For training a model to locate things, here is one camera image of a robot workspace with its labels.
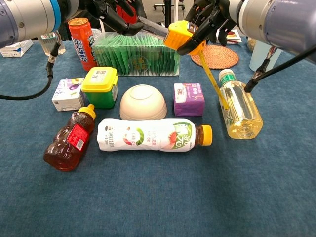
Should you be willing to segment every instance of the white bowl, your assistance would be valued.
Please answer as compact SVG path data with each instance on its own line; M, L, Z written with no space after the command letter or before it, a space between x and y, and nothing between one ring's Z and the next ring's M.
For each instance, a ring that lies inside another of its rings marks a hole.
M159 90L150 85L128 89L120 101L122 120L160 120L167 114L166 102Z

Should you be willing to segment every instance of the red label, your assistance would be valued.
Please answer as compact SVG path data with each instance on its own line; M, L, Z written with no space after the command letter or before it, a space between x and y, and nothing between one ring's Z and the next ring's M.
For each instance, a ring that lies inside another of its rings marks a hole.
M84 144L88 141L89 134L78 124L76 124L71 130L67 141L76 147L79 151L82 151Z

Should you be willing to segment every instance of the green tea bag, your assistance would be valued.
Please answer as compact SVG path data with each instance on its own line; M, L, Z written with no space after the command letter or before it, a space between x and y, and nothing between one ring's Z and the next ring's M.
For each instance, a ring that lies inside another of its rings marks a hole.
M116 63L116 69L118 71L118 73L120 75L124 75L124 70L122 68L122 62L123 62L123 59L121 58L121 54L119 52L119 47L117 46L118 43L119 43L119 38L120 38L121 35L117 36L116 37L116 40L113 41L112 45L109 47L109 49L112 51L112 57L114 58L115 60L115 63Z
M107 67L117 69L116 61L111 50L111 44L113 44L113 41L116 37L117 36L114 36L113 34L106 34L106 37L102 41L102 47L100 47L100 50L102 52L102 55L104 56L103 58L106 61Z
M174 75L176 75L176 73L178 72L179 63L180 63L180 55L177 52L174 52L174 70L173 70Z
M166 57L167 57L167 65L166 65L166 73L169 76L170 75L170 68L171 68L171 59L170 59L170 48L165 48L166 50Z
M159 39L157 37L154 38L156 42L156 53L154 54L154 60L156 65L156 74L157 76L160 76L160 63L162 58L162 46L159 42Z
M146 35L147 42L148 42L148 60L149 60L149 75L153 76L154 74L154 53L155 47L152 42L152 37L150 35Z
M95 47L95 49L99 53L99 56L100 56L99 61L101 62L102 67L107 66L108 65L108 61L105 60L106 56L105 56L105 53L102 50L103 46L98 45L98 46Z
M151 60L150 60L150 45L148 43L147 34L143 35L143 39L144 39L144 49L145 49L144 61L145 61L145 66L146 66L146 68L144 68L144 72L146 76L149 76Z
M120 42L120 46L121 46L121 54L122 54L122 58L123 58L123 63L125 66L125 71L126 71L126 75L129 74L129 66L128 66L128 59L129 59L129 52L127 49L127 41L128 41L129 36L123 36L121 38L121 42Z
M133 52L132 52L132 41L133 36L128 36L126 40L126 50L128 53L128 60L127 60L127 67L128 67L128 74L132 75L134 70L132 67L132 58L133 58Z
M136 35L136 42L138 44L139 56L137 58L137 69L140 75L143 74L144 67L144 42L140 35Z
M125 48L123 47L123 43L122 43L122 40L123 40L124 36L123 35L120 35L119 38L117 39L117 42L114 46L114 52L117 56L117 60L118 60L118 63L119 63L119 66L121 68L121 71L122 71L122 75L126 75L127 74L127 70L126 70L126 67L125 67L125 62L124 62L124 59L123 59L123 54L124 54L124 50Z
M133 70L133 74L134 75L138 75L139 73L139 66L138 66L138 59L139 59L139 55L140 55L140 52L139 52L139 48L138 48L138 43L137 43L137 40L136 40L137 36L132 36L131 39L132 39L132 47L131 47L131 51L133 52L133 57L131 58L131 62L130 62L130 65L132 67L132 70Z
M103 62L101 60L101 54L99 53L98 46L93 47L93 53L95 60L97 61L98 67L103 67Z
M162 67L162 73L164 76L166 76L166 72L167 72L167 65L168 65L168 52L167 52L167 48L163 47L163 67Z
M106 34L106 37L103 41L103 45L104 46L112 46L113 44L115 44L118 37L119 37L119 35L116 33L111 32L111 33Z
M169 74L173 74L174 70L174 50L169 49L169 58L170 58L170 68L169 68Z
M165 46L162 43L162 40L157 38L158 45L160 48L160 53L158 55L159 60L159 75L164 76L164 66L165 66Z

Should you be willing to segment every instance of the white box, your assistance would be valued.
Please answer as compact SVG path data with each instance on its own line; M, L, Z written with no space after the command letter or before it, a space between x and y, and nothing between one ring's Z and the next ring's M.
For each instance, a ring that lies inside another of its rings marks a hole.
M52 102L58 111L78 110L84 106L84 93L81 83L84 78L63 79L59 81Z
M4 58L19 58L33 45L33 41L28 39L23 42L15 43L0 49L0 53Z

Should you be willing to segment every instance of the purple box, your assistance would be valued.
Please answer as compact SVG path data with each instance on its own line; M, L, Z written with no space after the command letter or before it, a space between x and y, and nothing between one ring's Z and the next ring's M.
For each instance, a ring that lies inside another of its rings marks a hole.
M173 108L176 116L202 116L205 99L199 83L174 85Z

